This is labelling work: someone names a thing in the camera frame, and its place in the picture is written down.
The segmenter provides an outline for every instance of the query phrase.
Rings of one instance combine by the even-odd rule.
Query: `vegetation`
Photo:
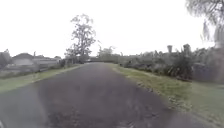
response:
[[[52,77],[62,72],[73,70],[77,67],[78,65],[74,65],[73,67],[69,67],[69,68],[52,69],[45,72],[39,72],[39,73],[29,74],[25,76],[0,79],[0,93],[25,86],[39,80]]]
[[[183,82],[166,76],[112,65],[112,68],[133,79],[140,86],[171,101],[174,107],[200,116],[216,127],[224,126],[224,86],[198,82]]]
[[[4,52],[0,52],[0,69],[4,68],[7,64],[11,62],[11,56],[8,49]]]
[[[187,0],[187,9],[194,16],[204,17],[204,39],[224,46],[224,1],[223,0]]]
[[[71,22],[74,23],[72,40],[75,43],[66,49],[65,55],[66,58],[70,58],[72,61],[83,63],[91,53],[89,47],[96,42],[96,32],[92,27],[93,20],[89,16],[82,14],[74,17]]]
[[[112,62],[183,81],[224,83],[223,48],[202,48],[193,52],[188,44],[180,52],[172,52],[171,45],[167,48],[166,53],[155,51],[131,56],[113,54],[113,49],[104,48],[93,60]]]

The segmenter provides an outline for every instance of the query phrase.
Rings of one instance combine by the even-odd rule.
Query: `tree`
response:
[[[71,22],[74,23],[72,40],[75,43],[66,49],[66,56],[72,58],[79,56],[79,61],[84,62],[91,53],[89,47],[96,42],[96,32],[92,27],[93,19],[82,14],[75,16]]]
[[[187,0],[188,11],[195,16],[205,17],[203,37],[213,40],[217,46],[224,46],[224,1],[223,0]],[[209,26],[215,27],[215,33],[211,36]]]
[[[11,62],[11,56],[9,54],[9,50],[5,50],[4,52],[0,52],[0,69],[5,67],[7,64]]]
[[[172,45],[167,45],[167,49],[169,53],[172,53],[172,47],[173,47]]]

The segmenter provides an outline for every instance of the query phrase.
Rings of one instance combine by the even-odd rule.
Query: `distant tree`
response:
[[[96,33],[92,27],[93,19],[88,15],[82,14],[75,16],[71,22],[74,23],[72,40],[75,43],[66,49],[65,55],[72,58],[79,56],[80,61],[83,62],[91,53],[89,47],[96,42]]]
[[[169,53],[172,53],[172,48],[173,48],[172,45],[167,45],[167,49],[168,49],[168,52],[169,52]]]
[[[5,67],[7,64],[11,62],[11,56],[9,54],[9,50],[5,50],[4,52],[0,52],[0,68]]]
[[[60,56],[55,56],[54,58],[55,58],[55,59],[61,59],[61,57],[60,57]]]

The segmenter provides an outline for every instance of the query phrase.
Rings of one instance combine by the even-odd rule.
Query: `grass verge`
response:
[[[214,127],[224,127],[224,86],[183,82],[166,76],[110,64],[117,72],[168,99],[173,107],[188,111]]]
[[[69,67],[69,68],[52,69],[52,70],[48,70],[45,72],[29,74],[29,75],[25,75],[25,76],[0,79],[0,93],[25,86],[25,85],[28,85],[30,83],[33,83],[33,82],[36,82],[39,80],[43,80],[43,79],[52,77],[52,76],[54,76],[56,74],[60,74],[62,72],[73,70],[79,66],[80,65],[75,65],[74,67]]]

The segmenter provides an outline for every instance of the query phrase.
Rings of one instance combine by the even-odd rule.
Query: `grass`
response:
[[[183,82],[166,76],[110,65],[115,71],[140,83],[142,87],[168,99],[172,106],[210,122],[214,127],[224,127],[224,88],[199,82]]]
[[[66,72],[72,69],[77,68],[78,65],[74,67],[64,68],[64,69],[52,69],[45,72],[40,72],[36,74],[29,74],[25,76],[7,78],[7,79],[0,79],[0,93],[10,91],[30,83],[43,80],[49,77],[52,77],[56,74],[60,74],[62,72]]]

